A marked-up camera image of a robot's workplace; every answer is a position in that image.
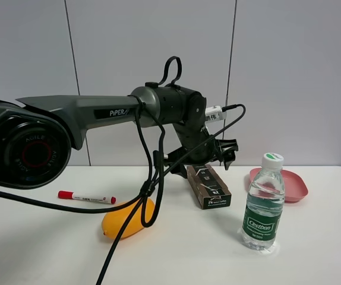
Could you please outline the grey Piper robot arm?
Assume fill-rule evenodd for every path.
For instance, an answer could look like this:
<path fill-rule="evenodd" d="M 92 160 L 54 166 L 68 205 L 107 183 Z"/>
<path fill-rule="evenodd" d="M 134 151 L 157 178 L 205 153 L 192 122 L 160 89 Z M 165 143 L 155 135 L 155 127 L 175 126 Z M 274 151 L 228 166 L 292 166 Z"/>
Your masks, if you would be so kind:
<path fill-rule="evenodd" d="M 180 86 L 147 83 L 128 96 L 36 96 L 0 100 L 0 186 L 34 189 L 56 179 L 80 150 L 90 129 L 136 122 L 173 125 L 181 146 L 165 165 L 185 175 L 186 165 L 220 161 L 229 166 L 236 140 L 217 140 L 205 123 L 206 99 Z"/>

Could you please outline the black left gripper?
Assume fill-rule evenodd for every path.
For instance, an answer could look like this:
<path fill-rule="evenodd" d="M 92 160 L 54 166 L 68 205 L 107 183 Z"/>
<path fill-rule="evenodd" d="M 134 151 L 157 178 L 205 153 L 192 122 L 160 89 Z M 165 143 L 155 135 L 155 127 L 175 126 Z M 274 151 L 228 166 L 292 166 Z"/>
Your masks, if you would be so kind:
<path fill-rule="evenodd" d="M 225 170 L 235 161 L 235 152 L 239 150 L 236 139 L 217 140 L 209 134 L 207 128 L 190 131 L 186 128 L 175 128 L 181 147 L 172 151 L 164 159 L 165 166 L 177 165 L 170 172 L 187 179 L 186 165 L 200 165 L 219 161 Z"/>

